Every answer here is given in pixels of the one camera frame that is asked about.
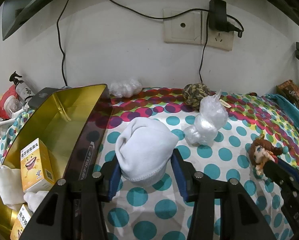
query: brown yarn ball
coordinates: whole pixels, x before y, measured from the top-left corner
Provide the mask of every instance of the brown yarn ball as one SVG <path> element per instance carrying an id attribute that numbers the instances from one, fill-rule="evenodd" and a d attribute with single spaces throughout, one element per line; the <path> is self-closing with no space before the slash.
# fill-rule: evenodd
<path id="1" fill-rule="evenodd" d="M 189 84 L 183 89 L 184 102 L 193 109 L 200 109 L 202 98 L 211 95 L 211 90 L 203 83 Z"/>

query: yellow medicine box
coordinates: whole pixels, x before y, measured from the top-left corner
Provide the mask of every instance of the yellow medicine box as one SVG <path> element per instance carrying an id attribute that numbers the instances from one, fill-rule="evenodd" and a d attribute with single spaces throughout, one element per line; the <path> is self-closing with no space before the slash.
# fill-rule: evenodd
<path id="1" fill-rule="evenodd" d="M 23 233 L 24 228 L 31 219 L 33 212 L 31 212 L 27 205 L 23 204 L 20 208 L 13 229 L 11 230 L 11 240 L 18 240 Z"/>
<path id="2" fill-rule="evenodd" d="M 47 147 L 39 138 L 21 150 L 20 169 L 25 193 L 50 190 L 55 184 Z"/>

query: brown hair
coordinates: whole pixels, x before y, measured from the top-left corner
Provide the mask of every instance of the brown hair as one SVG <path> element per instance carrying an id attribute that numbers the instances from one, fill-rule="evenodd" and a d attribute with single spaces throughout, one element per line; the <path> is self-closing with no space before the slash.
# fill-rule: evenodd
<path id="1" fill-rule="evenodd" d="M 265 150 L 271 151 L 275 156 L 281 155 L 283 153 L 282 147 L 274 147 L 272 143 L 268 140 L 264 139 L 255 139 L 253 143 L 251 144 L 250 149 L 248 150 L 248 156 L 251 160 L 251 163 L 253 166 L 256 167 L 257 163 L 254 161 L 254 152 L 256 149 L 256 146 L 262 146 Z"/>

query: power adapter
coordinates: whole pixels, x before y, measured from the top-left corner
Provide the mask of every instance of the power adapter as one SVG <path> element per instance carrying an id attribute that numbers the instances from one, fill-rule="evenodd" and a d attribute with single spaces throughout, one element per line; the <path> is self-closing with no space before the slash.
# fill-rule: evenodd
<path id="1" fill-rule="evenodd" d="M 237 32 L 239 38 L 242 31 L 227 21 L 226 2 L 223 0 L 210 0 L 209 2 L 209 24 L 210 29 L 219 32 Z"/>

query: electrical outlet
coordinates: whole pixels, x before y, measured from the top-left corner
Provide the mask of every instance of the electrical outlet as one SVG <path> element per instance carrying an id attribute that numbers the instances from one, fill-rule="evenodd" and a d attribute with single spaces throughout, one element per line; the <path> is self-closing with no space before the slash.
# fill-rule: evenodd
<path id="1" fill-rule="evenodd" d="M 205 44 L 206 41 L 206 17 L 207 13 L 203 15 L 203 25 L 202 25 L 202 44 Z M 235 25 L 235 21 L 232 19 L 227 19 L 230 23 Z M 234 32 L 219 32 L 213 31 L 208 27 L 208 46 L 225 49 L 225 50 L 232 50 L 233 49 L 233 40 L 234 40 Z"/>
<path id="2" fill-rule="evenodd" d="M 164 17 L 179 14 L 185 10 L 165 8 Z M 164 41 L 201 44 L 201 12 L 189 12 L 179 17 L 164 20 Z"/>

